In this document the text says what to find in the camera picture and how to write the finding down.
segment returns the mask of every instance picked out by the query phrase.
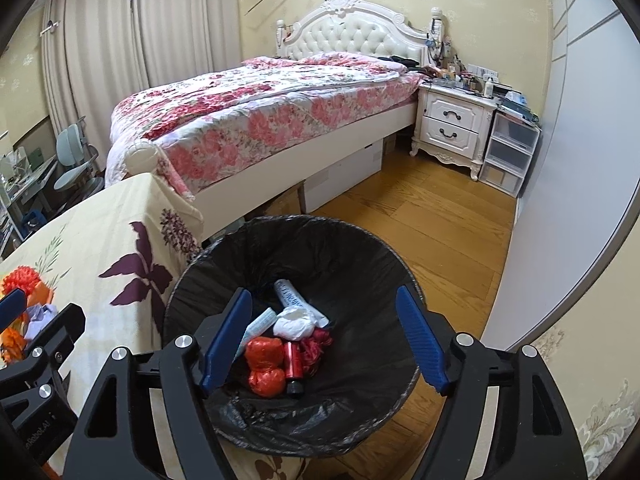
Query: beige curtain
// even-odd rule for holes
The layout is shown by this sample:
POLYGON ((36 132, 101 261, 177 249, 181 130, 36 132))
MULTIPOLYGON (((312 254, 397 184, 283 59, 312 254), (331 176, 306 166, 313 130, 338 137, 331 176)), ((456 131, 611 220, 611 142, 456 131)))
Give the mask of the beige curtain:
POLYGON ((65 47, 84 132, 105 166, 111 113, 124 98, 148 88, 140 66, 131 0, 66 0, 65 47))
POLYGON ((134 0, 151 86, 240 63, 238 0, 134 0))
POLYGON ((207 0, 213 64, 217 71, 240 65, 240 18, 238 0, 207 0))
POLYGON ((56 134, 79 119, 66 63, 65 4, 66 0, 47 0, 42 20, 43 30, 50 20, 60 23, 53 32, 45 32, 42 37, 44 87, 49 116, 56 134))

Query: hardwood floor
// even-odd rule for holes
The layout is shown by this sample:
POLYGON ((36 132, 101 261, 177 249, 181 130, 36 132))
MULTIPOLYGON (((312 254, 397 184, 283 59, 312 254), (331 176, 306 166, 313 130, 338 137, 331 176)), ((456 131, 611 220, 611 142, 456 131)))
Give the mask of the hardwood floor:
MULTIPOLYGON (((473 182, 468 170, 398 149, 382 171, 318 211, 359 225, 405 260, 427 298, 458 332, 480 337, 494 304, 515 215, 515 200, 473 182)), ((442 398, 422 378, 396 416, 347 455, 312 460, 305 480, 349 473, 354 480, 398 480, 419 457, 442 398)))

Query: ornate white headboard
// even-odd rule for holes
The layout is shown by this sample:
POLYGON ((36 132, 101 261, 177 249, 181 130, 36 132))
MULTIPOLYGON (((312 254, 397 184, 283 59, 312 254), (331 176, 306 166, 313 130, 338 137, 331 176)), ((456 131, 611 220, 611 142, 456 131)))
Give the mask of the ornate white headboard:
POLYGON ((409 27, 404 14, 363 0, 327 0, 294 23, 289 37, 284 20, 277 25, 277 52, 284 58, 351 52, 428 62, 425 32, 409 27))

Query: robotic arm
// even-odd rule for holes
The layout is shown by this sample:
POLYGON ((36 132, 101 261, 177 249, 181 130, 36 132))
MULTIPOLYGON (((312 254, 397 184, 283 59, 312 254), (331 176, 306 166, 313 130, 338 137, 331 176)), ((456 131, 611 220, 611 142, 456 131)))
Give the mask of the robotic arm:
MULTIPOLYGON (((443 316, 425 309, 413 285, 400 287, 396 310, 424 379, 446 397, 414 480, 465 480, 489 386, 499 386, 500 396, 482 480, 586 480, 573 423, 535 348, 497 351, 456 334, 443 316)), ((166 479, 149 395, 161 388, 185 478, 237 480, 202 399, 225 381, 251 312, 251 295, 238 289, 225 311, 205 319, 193 336, 149 354, 116 348, 76 421, 57 372, 84 331, 82 310, 70 304, 23 362, 0 370, 3 477, 46 480, 40 466, 74 432, 65 480, 166 479), (28 407, 17 409, 25 399, 28 407)))

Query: trash can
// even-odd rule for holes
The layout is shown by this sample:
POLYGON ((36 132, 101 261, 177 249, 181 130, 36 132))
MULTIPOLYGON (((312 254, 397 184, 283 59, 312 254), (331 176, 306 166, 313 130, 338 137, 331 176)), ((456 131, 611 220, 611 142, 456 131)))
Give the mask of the trash can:
POLYGON ((193 334, 243 287, 254 319, 282 310, 273 283, 286 279, 331 321, 334 343, 300 399, 263 399, 248 387, 243 357, 204 405, 215 432, 273 456, 347 453, 405 402, 418 368, 396 316, 396 291, 414 276, 369 232, 336 219, 261 217, 225 235, 187 268, 169 300, 162 342, 193 334))

